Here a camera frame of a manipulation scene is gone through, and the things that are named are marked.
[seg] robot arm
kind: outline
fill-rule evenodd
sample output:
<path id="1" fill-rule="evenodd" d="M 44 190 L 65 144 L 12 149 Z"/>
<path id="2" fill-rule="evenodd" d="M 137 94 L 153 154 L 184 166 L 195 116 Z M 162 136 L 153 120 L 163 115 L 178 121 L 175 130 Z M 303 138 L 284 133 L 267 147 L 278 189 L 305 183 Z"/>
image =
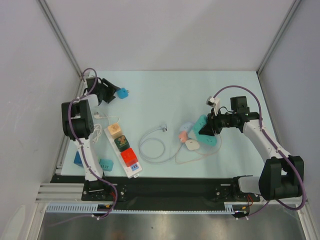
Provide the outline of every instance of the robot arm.
<path id="1" fill-rule="evenodd" d="M 199 134 L 215 136 L 216 134 L 220 134 L 223 128 L 238 128 L 251 140 L 262 157 L 264 168 L 260 177 L 237 177 L 240 191 L 262 195 L 266 200 L 301 196 L 302 189 L 297 176 L 278 151 L 281 150 L 290 160 L 303 180 L 304 162 L 301 157 L 291 156 L 272 137 L 270 139 L 275 145 L 271 144 L 263 133 L 262 128 L 268 136 L 270 134 L 268 134 L 264 127 L 260 127 L 259 114 L 257 112 L 250 112 L 245 96 L 232 97 L 230 100 L 232 112 L 221 114 L 220 100 L 213 97 L 208 98 L 206 103 L 212 107 L 212 110 L 207 115 L 207 123 L 199 131 Z"/>

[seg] white wall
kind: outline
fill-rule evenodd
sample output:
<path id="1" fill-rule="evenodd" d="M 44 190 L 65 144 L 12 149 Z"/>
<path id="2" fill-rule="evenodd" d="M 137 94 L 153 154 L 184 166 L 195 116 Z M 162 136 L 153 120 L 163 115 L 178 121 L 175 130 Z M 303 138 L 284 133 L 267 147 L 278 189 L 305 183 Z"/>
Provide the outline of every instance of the white wall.
<path id="1" fill-rule="evenodd" d="M 293 0 L 47 0 L 81 68 L 256 71 Z"/>
<path id="2" fill-rule="evenodd" d="M 61 103 L 74 96 L 78 80 L 35 0 L 0 1 L 0 22 L 1 236 L 20 205 L 26 232 L 63 136 Z"/>
<path id="3" fill-rule="evenodd" d="M 304 180 L 320 224 L 320 1 L 301 7 L 261 75 L 280 139 L 305 162 Z"/>

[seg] power adapter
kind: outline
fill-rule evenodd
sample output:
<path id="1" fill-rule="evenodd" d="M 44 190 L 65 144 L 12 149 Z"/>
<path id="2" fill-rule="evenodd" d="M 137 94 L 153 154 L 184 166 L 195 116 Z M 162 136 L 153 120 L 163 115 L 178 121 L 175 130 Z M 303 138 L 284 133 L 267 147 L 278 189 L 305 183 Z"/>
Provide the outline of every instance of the power adapter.
<path id="1" fill-rule="evenodd" d="M 118 95 L 118 97 L 120 99 L 125 99 L 126 97 L 129 96 L 129 91 L 123 87 L 123 88 L 117 90 L 116 94 Z"/>

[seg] beige plug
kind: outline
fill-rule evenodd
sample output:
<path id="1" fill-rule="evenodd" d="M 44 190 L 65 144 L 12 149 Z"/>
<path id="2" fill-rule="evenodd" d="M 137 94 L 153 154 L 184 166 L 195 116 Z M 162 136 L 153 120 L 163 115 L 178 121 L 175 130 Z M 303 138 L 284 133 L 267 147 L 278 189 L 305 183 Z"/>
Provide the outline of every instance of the beige plug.
<path id="1" fill-rule="evenodd" d="M 116 138 L 123 135 L 122 130 L 121 130 L 118 123 L 114 123 L 114 124 L 108 126 L 108 130 L 109 130 L 109 133 L 111 134 L 113 139 L 116 139 Z"/>

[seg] pink object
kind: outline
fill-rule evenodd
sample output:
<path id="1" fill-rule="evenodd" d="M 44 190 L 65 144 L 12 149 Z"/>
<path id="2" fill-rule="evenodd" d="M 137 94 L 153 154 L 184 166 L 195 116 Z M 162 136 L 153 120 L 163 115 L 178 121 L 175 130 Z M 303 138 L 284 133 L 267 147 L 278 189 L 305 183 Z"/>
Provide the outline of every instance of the pink object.
<path id="1" fill-rule="evenodd" d="M 188 140 L 188 133 L 186 131 L 182 131 L 179 134 L 180 142 L 185 143 Z"/>

